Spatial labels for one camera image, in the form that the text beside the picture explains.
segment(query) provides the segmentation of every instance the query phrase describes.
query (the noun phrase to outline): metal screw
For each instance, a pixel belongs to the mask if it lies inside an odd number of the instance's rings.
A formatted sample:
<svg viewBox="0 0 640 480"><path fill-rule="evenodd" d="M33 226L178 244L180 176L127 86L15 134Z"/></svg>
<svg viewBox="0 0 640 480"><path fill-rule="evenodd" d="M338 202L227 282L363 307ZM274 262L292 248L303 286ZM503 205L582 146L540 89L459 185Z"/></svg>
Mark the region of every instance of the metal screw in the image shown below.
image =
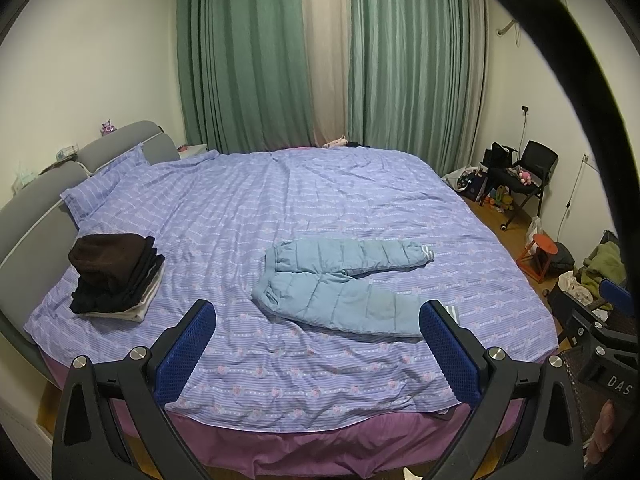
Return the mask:
<svg viewBox="0 0 640 480"><path fill-rule="evenodd" d="M143 346L136 346L129 355L134 361L144 359L146 356L146 348Z"/></svg>
<svg viewBox="0 0 640 480"><path fill-rule="evenodd" d="M549 364L552 365L553 368L559 368L562 366L562 359L557 355L552 355L549 358Z"/></svg>
<svg viewBox="0 0 640 480"><path fill-rule="evenodd" d="M79 355L74 359L74 368L82 368L86 365L86 357Z"/></svg>
<svg viewBox="0 0 640 480"><path fill-rule="evenodd" d="M504 359L504 350L502 348L498 348L497 346L489 348L489 357L491 359L495 359L496 361L502 361Z"/></svg>

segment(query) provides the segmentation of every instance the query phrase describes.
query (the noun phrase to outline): power cord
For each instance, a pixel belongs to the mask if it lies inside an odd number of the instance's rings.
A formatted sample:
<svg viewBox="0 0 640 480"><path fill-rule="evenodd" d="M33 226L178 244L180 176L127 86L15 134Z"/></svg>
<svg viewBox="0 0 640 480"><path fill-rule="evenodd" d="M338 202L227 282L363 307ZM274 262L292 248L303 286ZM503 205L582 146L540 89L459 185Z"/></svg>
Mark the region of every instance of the power cord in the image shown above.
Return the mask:
<svg viewBox="0 0 640 480"><path fill-rule="evenodd" d="M515 29L516 29L516 33L515 33L516 47L520 48L520 38L522 36L522 28L520 27L519 23L516 23Z"/></svg>
<svg viewBox="0 0 640 480"><path fill-rule="evenodd" d="M587 163L587 161L588 161L587 155L583 155L582 160L580 161L580 168L578 168L578 174L575 176L574 188L571 190L571 195L569 195L569 201L566 203L566 208L564 210L564 214L562 215L562 220L560 221L560 225L558 226L558 236L556 236L556 242L560 238L560 231L562 229L562 224L564 223L566 214L569 212L569 208L571 207L571 200L574 199L575 188L578 186L578 181L580 180L580 175L582 174L582 168Z"/></svg>
<svg viewBox="0 0 640 480"><path fill-rule="evenodd" d="M529 113L529 107L523 106L524 112L524 124L522 125L522 136L520 137L520 144L518 145L518 160L522 158L522 143L524 142L524 132L527 129L527 114Z"/></svg>

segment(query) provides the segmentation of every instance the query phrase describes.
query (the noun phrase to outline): pink stuffed toy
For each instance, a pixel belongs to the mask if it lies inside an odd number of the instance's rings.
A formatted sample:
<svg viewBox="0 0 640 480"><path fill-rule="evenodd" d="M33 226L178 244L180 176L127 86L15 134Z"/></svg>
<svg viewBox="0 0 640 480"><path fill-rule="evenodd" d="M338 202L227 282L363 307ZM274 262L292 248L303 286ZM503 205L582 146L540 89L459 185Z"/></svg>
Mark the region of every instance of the pink stuffed toy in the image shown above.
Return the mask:
<svg viewBox="0 0 640 480"><path fill-rule="evenodd" d="M529 171L519 171L518 177L522 184L524 184L525 186L530 186L532 181L531 181L531 174L529 173Z"/></svg>
<svg viewBox="0 0 640 480"><path fill-rule="evenodd" d="M104 137L105 135L110 134L111 132L116 131L117 128L115 126L113 126L113 124L111 124L111 120L102 123L102 127L100 128L100 133L102 134L102 136Z"/></svg>

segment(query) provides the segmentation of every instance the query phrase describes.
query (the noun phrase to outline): light blue padded pants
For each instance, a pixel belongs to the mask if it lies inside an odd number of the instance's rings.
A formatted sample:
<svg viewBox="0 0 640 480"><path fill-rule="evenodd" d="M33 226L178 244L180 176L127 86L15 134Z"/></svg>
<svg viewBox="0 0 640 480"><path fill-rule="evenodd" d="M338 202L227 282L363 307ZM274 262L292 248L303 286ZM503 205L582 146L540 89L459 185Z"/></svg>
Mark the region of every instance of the light blue padded pants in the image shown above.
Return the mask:
<svg viewBox="0 0 640 480"><path fill-rule="evenodd" d="M410 270L433 251L405 240L307 238L274 245L252 291L257 304L277 316L358 334L421 337L417 296L395 294L354 276Z"/></svg>

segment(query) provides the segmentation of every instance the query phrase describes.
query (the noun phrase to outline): white wall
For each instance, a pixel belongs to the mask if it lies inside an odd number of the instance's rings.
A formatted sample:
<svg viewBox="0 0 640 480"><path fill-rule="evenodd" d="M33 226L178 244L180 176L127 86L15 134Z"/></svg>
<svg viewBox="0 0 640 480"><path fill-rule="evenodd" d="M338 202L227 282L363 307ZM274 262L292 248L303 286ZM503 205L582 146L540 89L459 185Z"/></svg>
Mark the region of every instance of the white wall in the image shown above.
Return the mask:
<svg viewBox="0 0 640 480"><path fill-rule="evenodd" d="M609 81L625 120L634 152L640 149L640 56L612 10L604 0L565 0L582 29ZM543 201L545 231L554 239L580 167L583 153L591 153L573 107L554 74L526 33L520 47L512 28L503 38L496 29L511 20L495 1L489 1L489 67L484 108L474 160L482 159L492 142L518 147L523 112L529 107L527 140L537 140L558 153L559 161ZM535 214L537 200L527 209ZM562 226L559 241L582 263L602 236L612 230L612 221L600 177L584 168L572 206Z"/></svg>
<svg viewBox="0 0 640 480"><path fill-rule="evenodd" d="M169 27L175 0L30 0L0 45L0 206L18 162L39 172L100 124L184 127Z"/></svg>

